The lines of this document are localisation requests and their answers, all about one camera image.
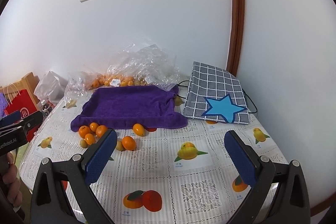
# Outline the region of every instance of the black cable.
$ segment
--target black cable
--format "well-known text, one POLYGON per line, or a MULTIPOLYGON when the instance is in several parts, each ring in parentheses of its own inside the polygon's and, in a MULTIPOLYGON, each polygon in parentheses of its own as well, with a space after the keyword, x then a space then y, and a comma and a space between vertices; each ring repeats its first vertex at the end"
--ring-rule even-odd
MULTIPOLYGON (((187 85, 181 85, 183 82, 189 82, 189 80, 182 81, 182 82, 178 83, 177 86, 188 88, 187 85)), ((182 99, 186 99, 186 97, 179 96, 178 94, 177 94, 177 96, 180 97, 180 98, 182 98, 182 99)))
POLYGON ((245 92, 245 90, 244 90, 243 88, 242 88, 242 90, 243 90, 245 96, 247 96, 247 98, 250 99, 251 103, 253 104, 253 106, 254 106, 254 108, 255 108, 255 112, 249 112, 249 113, 250 113, 250 114, 255 114, 255 113, 257 113, 257 112, 258 112, 258 108, 257 108, 256 105, 254 104, 254 102, 251 100, 250 96, 247 95, 247 93, 245 92))
POLYGON ((182 82, 178 83, 177 86, 182 86, 184 88, 188 88, 187 85, 181 85, 183 82, 189 82, 189 80, 182 81, 182 82))

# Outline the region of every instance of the printed tablecloth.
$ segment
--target printed tablecloth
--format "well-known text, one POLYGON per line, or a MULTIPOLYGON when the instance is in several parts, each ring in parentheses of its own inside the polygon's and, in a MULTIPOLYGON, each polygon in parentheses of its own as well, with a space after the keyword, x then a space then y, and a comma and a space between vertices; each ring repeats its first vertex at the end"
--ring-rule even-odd
MULTIPOLYGON (((40 127, 20 165, 22 181, 31 190, 44 157, 52 161, 69 160, 72 155, 85 151, 79 146, 78 133, 70 130, 70 122, 81 113, 82 105, 91 95, 88 93, 80 97, 77 106, 69 109, 63 108, 64 101, 61 101, 40 127), (48 137, 52 137, 50 147, 39 146, 48 137)), ((182 112, 183 105, 175 109, 182 112)), ((184 128, 158 128, 147 132, 145 137, 134 135, 132 130, 116 130, 119 139, 132 136, 137 142, 137 149, 115 150, 111 155, 113 160, 106 164, 99 180, 91 184, 91 189, 115 223, 226 223, 250 189, 235 181, 238 172, 223 142, 228 130, 235 130, 258 155, 267 155, 274 162, 287 163, 272 138, 256 140, 255 136, 259 138, 261 134, 259 131, 267 136, 270 134, 252 114, 247 125, 208 124, 190 119, 184 128), (128 194, 138 191, 137 200, 142 202, 141 194, 149 190, 158 192, 162 198, 159 211, 152 212, 155 210, 153 204, 130 208, 142 203, 130 203, 125 198, 128 194)), ((277 184, 272 185, 259 218, 271 204, 276 187, 277 184)), ((70 185, 66 193, 76 217, 85 223, 70 185)), ((148 200, 153 202, 155 199, 157 196, 153 195, 148 200)))

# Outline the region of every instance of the human hand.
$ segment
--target human hand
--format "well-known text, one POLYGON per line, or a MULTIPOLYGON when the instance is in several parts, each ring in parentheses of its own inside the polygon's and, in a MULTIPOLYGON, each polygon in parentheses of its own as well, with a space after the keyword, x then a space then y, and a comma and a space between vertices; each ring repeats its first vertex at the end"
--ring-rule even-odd
POLYGON ((17 176, 17 167, 14 162, 14 157, 12 153, 7 153, 7 160, 9 163, 9 169, 6 174, 3 175, 2 180, 4 184, 9 187, 7 199, 13 204, 14 207, 20 207, 22 204, 22 193, 19 191, 20 189, 20 181, 16 177, 17 176))

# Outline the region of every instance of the bottle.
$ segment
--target bottle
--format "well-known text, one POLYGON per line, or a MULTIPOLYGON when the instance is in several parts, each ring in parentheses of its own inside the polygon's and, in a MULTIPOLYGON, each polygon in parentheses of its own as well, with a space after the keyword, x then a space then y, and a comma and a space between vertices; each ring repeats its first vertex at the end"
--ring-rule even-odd
POLYGON ((42 105, 42 111, 44 115, 48 116, 53 109, 45 100, 41 101, 41 105, 42 105))

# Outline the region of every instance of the blue star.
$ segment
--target blue star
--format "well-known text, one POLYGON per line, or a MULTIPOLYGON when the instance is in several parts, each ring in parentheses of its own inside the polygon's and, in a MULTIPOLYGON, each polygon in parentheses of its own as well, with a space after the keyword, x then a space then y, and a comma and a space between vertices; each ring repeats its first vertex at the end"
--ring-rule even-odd
POLYGON ((230 94, 217 100, 204 97, 210 108, 206 110, 202 116, 222 116, 225 122, 233 123, 235 114, 246 110, 246 107, 235 105, 230 94))

